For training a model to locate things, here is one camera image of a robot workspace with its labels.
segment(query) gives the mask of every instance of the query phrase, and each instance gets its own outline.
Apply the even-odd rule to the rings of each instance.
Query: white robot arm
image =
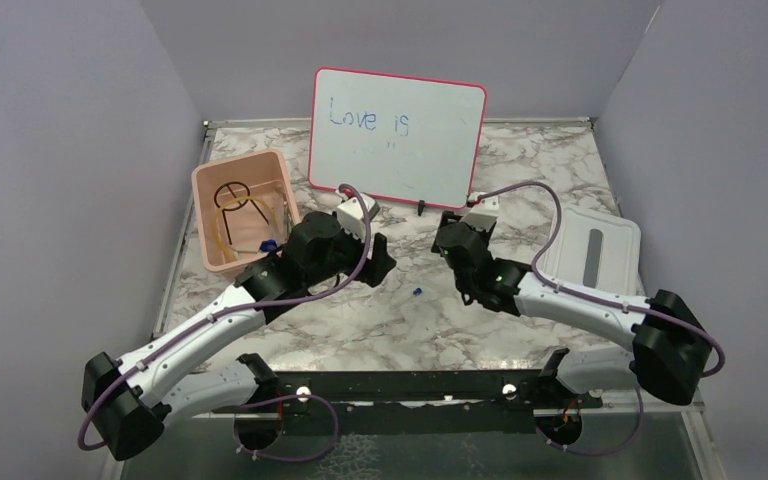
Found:
[[[560,201],[548,186],[528,184],[547,189],[560,214]],[[488,246],[498,200],[486,195],[470,200],[477,203],[463,216],[443,212],[432,248],[453,270],[455,286],[466,305],[477,301],[497,312],[555,320],[617,344],[564,354],[557,367],[557,380],[571,393],[639,385],[669,403],[691,402],[706,373],[712,346],[718,345],[678,295],[665,290],[653,298],[615,295],[547,278],[529,264],[494,258]],[[560,218],[549,244],[559,224]],[[533,264],[549,244],[535,256]],[[721,364],[720,355],[716,368]]]
[[[336,215],[307,214],[280,252],[249,265],[192,318],[115,360],[102,352],[87,362],[81,399],[87,417],[79,447],[107,446],[114,458],[124,460],[142,452],[178,419],[248,402],[264,375],[271,374],[260,357],[243,355],[224,369],[193,372],[232,341],[298,304],[330,295],[354,280],[380,284],[396,262],[387,253],[386,237],[367,234],[378,206],[344,187],[352,197],[337,207]],[[339,274],[347,275],[339,285],[310,294],[310,287]],[[102,443],[85,443],[91,423]]]

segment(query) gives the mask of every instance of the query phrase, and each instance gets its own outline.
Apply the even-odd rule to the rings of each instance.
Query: gray wall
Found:
[[[98,475],[83,365],[148,338],[200,123],[136,0],[0,1],[0,478]]]
[[[309,117],[323,65],[477,82],[496,117],[602,112],[659,0],[143,0],[201,114]]]
[[[768,478],[768,1],[667,0],[596,124],[650,291],[728,354],[703,381],[730,478]]]

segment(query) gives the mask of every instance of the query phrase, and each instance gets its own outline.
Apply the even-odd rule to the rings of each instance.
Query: purple cable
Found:
[[[342,283],[335,285],[333,288],[330,288],[324,292],[317,293],[316,295],[311,295],[309,297],[302,297],[302,298],[290,298],[286,300],[269,300],[264,302],[252,302],[247,303],[244,305],[236,305],[233,307],[227,307],[225,309],[220,310],[219,312],[216,312],[214,314],[214,318],[217,320],[225,315],[231,314],[231,313],[237,313],[241,312],[243,310],[254,310],[254,309],[264,309],[264,308],[270,308],[270,307],[286,307],[291,305],[301,305],[303,303],[313,302],[315,300],[320,300],[322,298],[328,297],[330,295],[333,295],[340,290],[346,288],[346,286],[352,281],[354,281],[355,278],[360,274],[361,269],[363,268],[363,265],[366,263],[366,257],[369,255],[369,249],[372,245],[369,237],[372,232],[372,222],[369,218],[369,209],[366,207],[366,204],[363,201],[363,197],[361,196],[360,192],[355,189],[355,187],[347,184],[341,184],[339,187],[339,191],[344,192],[348,190],[351,192],[352,196],[357,198],[358,205],[360,206],[361,213],[363,214],[363,227],[364,227],[364,238],[363,238],[363,253],[361,253],[360,260],[358,260],[358,264],[355,266],[355,269],[352,270],[352,273],[349,274],[349,276],[346,277],[345,280],[343,280]],[[149,363],[153,362],[157,357],[168,351],[173,346],[180,343],[185,338],[189,337],[193,332],[200,329],[204,325],[211,323],[210,319],[203,318],[199,320],[198,322],[191,325],[189,328],[184,330],[183,332],[176,335],[174,338],[166,342],[163,346],[159,347],[157,350],[146,356],[144,359],[142,359],[143,365],[148,365]],[[101,408],[101,405],[104,404],[104,402],[107,400],[107,398],[113,393],[113,391],[122,383],[127,381],[129,378],[134,376],[137,371],[137,367],[132,367],[128,371],[126,371],[124,374],[122,374],[119,378],[113,381],[102,393],[98,396],[98,398],[93,402],[90,409],[87,411],[87,415],[84,417],[84,421],[81,422],[81,428],[78,430],[78,448],[84,451],[90,451],[90,450],[97,450],[99,448],[104,447],[107,445],[105,442],[99,442],[92,445],[87,445],[86,443],[86,435],[87,430],[89,429],[90,424],[92,423],[93,418],[95,418],[96,413]]]
[[[534,273],[534,276],[537,277],[537,279],[540,280],[540,282],[543,283],[543,285],[552,287],[553,289],[557,289],[558,291],[564,292],[568,295],[572,295],[574,297],[578,297],[578,298],[581,298],[599,305],[603,305],[606,307],[617,308],[620,310],[623,309],[624,306],[620,302],[612,302],[610,300],[605,300],[603,298],[595,297],[593,295],[590,295],[584,292],[573,290],[563,285],[558,285],[557,283],[546,278],[537,269],[537,261],[540,260],[540,257],[542,257],[543,254],[546,253],[546,251],[549,249],[549,247],[552,246],[552,243],[555,241],[555,237],[558,236],[558,231],[561,228],[561,199],[558,197],[558,194],[555,193],[554,190],[552,190],[552,187],[546,185],[543,182],[526,180],[524,182],[515,183],[505,188],[500,188],[499,190],[494,190],[492,192],[480,195],[478,197],[478,201],[484,200],[485,198],[495,197],[496,195],[499,195],[505,192],[510,192],[511,190],[515,190],[520,187],[540,187],[543,190],[546,190],[547,192],[549,192],[549,195],[552,196],[552,200],[555,202],[555,210],[557,212],[557,217],[558,217],[557,221],[555,222],[555,226],[552,228],[552,233],[549,235],[549,240],[546,242],[545,245],[543,245],[543,247],[537,252],[536,255],[534,255],[534,258],[531,260],[531,271]],[[695,325],[691,325],[687,322],[679,320],[678,318],[675,318],[671,315],[661,313],[657,310],[652,310],[651,308],[638,307],[635,305],[629,305],[627,308],[631,312],[642,313],[644,315],[652,315],[653,317],[658,317],[659,319],[667,323],[689,330],[690,332],[695,333],[696,335],[702,337],[703,340],[708,342],[708,344],[711,345],[711,348],[713,348],[717,352],[717,363],[710,370],[702,372],[703,377],[710,377],[711,375],[718,373],[720,370],[723,369],[723,366],[725,366],[726,354],[723,351],[723,347],[719,344],[719,342],[714,340],[714,337],[708,334],[708,332],[706,332],[705,330],[702,330],[701,328],[696,327]]]
[[[257,407],[263,407],[265,405],[272,405],[273,403],[280,403],[280,402],[283,402],[285,400],[295,400],[295,399],[299,399],[299,398],[311,398],[313,400],[316,400],[317,402],[325,405],[325,407],[328,409],[328,411],[331,412],[331,418],[334,420],[334,429],[331,432],[331,440],[328,441],[328,444],[325,445],[325,447],[322,450],[320,450],[320,451],[318,451],[318,452],[316,452],[316,453],[314,453],[312,455],[306,455],[304,457],[282,457],[282,456],[279,456],[279,455],[271,455],[271,454],[268,454],[268,453],[260,453],[260,450],[249,450],[248,448],[246,448],[243,445],[242,442],[240,442],[240,435],[239,435],[240,432],[239,432],[239,430],[237,428],[237,425],[234,425],[234,440],[237,442],[237,446],[239,447],[239,448],[237,448],[237,453],[246,452],[249,455],[251,455],[252,458],[254,458],[254,459],[265,458],[267,460],[276,460],[276,461],[279,461],[279,462],[304,463],[304,462],[309,462],[311,460],[316,460],[316,459],[322,458],[323,456],[325,456],[325,454],[330,452],[331,449],[334,448],[334,445],[337,444],[337,440],[340,437],[340,421],[339,421],[339,419],[337,417],[337,411],[334,410],[334,406],[331,405],[331,403],[328,400],[325,400],[324,398],[322,398],[322,397],[320,397],[318,395],[284,395],[283,397],[272,398],[272,399],[269,399],[269,400],[264,400],[262,402],[247,403],[245,405],[240,405],[240,407],[242,407],[242,408],[257,408]]]
[[[537,432],[540,433],[540,435],[543,436],[543,438],[546,439],[546,443],[558,450],[563,451],[564,453],[571,453],[573,455],[582,455],[584,457],[604,457],[607,455],[613,455],[615,453],[619,453],[626,448],[628,448],[632,443],[634,443],[637,440],[637,437],[640,436],[640,432],[643,430],[643,395],[640,393],[639,388],[634,389],[634,393],[637,394],[637,408],[640,412],[637,415],[637,425],[634,427],[634,432],[625,439],[625,441],[616,447],[609,448],[607,450],[588,450],[588,449],[577,449],[577,448],[570,448],[569,446],[561,445],[557,442],[553,442],[549,439],[549,437],[546,436],[545,433],[543,433],[542,430],[539,428],[537,429]]]

